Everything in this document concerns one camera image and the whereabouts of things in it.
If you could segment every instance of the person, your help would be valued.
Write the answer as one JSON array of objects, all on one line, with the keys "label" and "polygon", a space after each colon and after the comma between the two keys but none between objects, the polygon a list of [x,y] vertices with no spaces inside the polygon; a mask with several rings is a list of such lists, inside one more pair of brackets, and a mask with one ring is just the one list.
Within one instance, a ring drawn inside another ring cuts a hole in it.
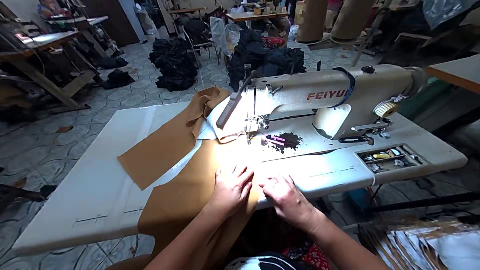
[{"label": "person", "polygon": [[[195,250],[206,246],[208,239],[220,225],[245,203],[252,187],[252,175],[253,170],[247,166],[235,166],[223,174],[218,169],[212,198],[197,217],[146,266],[145,270],[187,268],[189,258],[193,256]],[[261,180],[259,185],[265,195],[273,200],[277,215],[306,232],[338,269],[390,269],[308,202],[289,175],[271,176]],[[300,270],[282,258],[272,256],[268,258],[269,260],[264,260],[264,263],[258,259],[243,259],[240,264],[229,264],[226,269]],[[252,267],[248,265],[249,263],[254,263],[256,266]]]},{"label": "person", "polygon": [[44,20],[48,20],[50,17],[55,15],[65,15],[68,16],[67,12],[58,9],[53,0],[38,0],[39,4],[37,6],[37,12],[40,17]]}]

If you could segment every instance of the hand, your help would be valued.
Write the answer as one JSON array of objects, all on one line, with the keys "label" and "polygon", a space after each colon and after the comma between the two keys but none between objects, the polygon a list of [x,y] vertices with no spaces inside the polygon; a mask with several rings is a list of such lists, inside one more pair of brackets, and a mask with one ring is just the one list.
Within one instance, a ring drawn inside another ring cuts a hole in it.
[{"label": "hand", "polygon": [[268,177],[259,185],[273,199],[277,215],[307,233],[312,233],[324,217],[303,196],[290,175]]},{"label": "hand", "polygon": [[233,215],[245,202],[252,187],[253,170],[247,166],[234,166],[226,170],[217,169],[215,173],[215,190],[205,206],[222,221]]}]

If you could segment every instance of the cloth stack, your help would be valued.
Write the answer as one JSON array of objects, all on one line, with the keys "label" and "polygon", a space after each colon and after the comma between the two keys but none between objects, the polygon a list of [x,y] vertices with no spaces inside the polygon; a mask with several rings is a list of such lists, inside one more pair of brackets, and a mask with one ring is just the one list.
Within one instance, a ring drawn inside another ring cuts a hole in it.
[{"label": "cloth stack", "polygon": [[239,81],[244,77],[244,64],[252,65],[252,70],[257,70],[265,77],[283,74],[303,73],[306,68],[303,66],[304,52],[298,48],[264,48],[262,36],[254,30],[240,31],[240,40],[232,54],[228,66],[230,86],[237,91]]},{"label": "cloth stack", "polygon": [[166,88],[170,92],[183,91],[195,83],[196,59],[187,41],[181,38],[171,41],[155,39],[148,59],[162,73],[156,82],[158,88]]}]

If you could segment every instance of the black fabric pile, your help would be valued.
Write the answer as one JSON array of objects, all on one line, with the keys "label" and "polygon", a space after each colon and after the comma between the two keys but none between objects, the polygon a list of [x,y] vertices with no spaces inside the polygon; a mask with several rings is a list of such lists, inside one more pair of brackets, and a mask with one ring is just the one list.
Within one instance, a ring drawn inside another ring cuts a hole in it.
[{"label": "black fabric pile", "polygon": [[127,86],[135,80],[128,75],[128,72],[123,72],[120,69],[115,69],[107,76],[108,80],[102,82],[101,86],[104,89],[113,89],[117,87]]},{"label": "black fabric pile", "polygon": [[245,74],[244,64],[252,65],[252,70],[257,70],[265,77],[306,72],[303,56],[304,52],[299,48],[264,48],[262,36],[258,32],[240,31],[240,40],[228,66],[230,86],[235,91],[238,90],[239,81]]},{"label": "black fabric pile", "polygon": [[158,88],[166,88],[170,92],[183,91],[196,82],[195,55],[190,44],[181,38],[170,42],[163,38],[155,39],[148,59],[162,73],[156,82]]},{"label": "black fabric pile", "polygon": [[97,60],[97,64],[103,69],[124,67],[128,62],[122,57],[103,57]]}]

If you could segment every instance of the tan fabric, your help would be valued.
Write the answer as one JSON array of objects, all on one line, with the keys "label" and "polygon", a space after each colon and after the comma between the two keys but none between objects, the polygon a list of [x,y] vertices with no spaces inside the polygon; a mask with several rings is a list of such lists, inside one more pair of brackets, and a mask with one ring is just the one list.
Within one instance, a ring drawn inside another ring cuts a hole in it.
[{"label": "tan fabric", "polygon": [[107,267],[107,270],[142,270],[152,261],[150,255],[139,255],[134,258],[119,261]]},{"label": "tan fabric", "polygon": [[228,91],[217,86],[196,93],[187,108],[118,157],[141,190],[193,149],[203,119],[226,97]]},{"label": "tan fabric", "polygon": [[365,29],[375,0],[345,0],[332,29],[332,37],[358,38]]},{"label": "tan fabric", "polygon": [[[165,123],[149,137],[118,157],[125,171],[145,189],[183,158],[194,146],[203,117],[225,99],[228,92],[213,87],[197,93],[188,107]],[[112,269],[141,270],[162,251],[197,216],[215,187],[215,171],[249,160],[245,140],[220,144],[218,140],[204,140],[185,168],[170,182],[153,189],[138,221],[140,233],[152,235],[155,247],[150,258],[121,262]],[[248,202],[190,258],[190,270],[211,270],[223,265],[223,259],[253,214],[260,188],[253,184]]]},{"label": "tan fabric", "polygon": [[[244,146],[244,140],[226,144],[220,144],[217,140],[204,140],[177,177],[153,189],[138,221],[139,232],[155,238],[153,256],[175,239],[202,210],[212,196],[216,169],[242,160],[246,155],[242,150],[245,149]],[[208,247],[198,251],[197,259],[194,260],[195,267],[191,269],[213,269],[212,267],[223,263],[222,259],[253,214],[258,194],[258,185],[254,184],[248,203],[220,227]],[[207,258],[208,261],[202,268],[201,261]]]},{"label": "tan fabric", "polygon": [[328,0],[305,0],[303,22],[299,25],[297,40],[310,42],[322,39]]}]

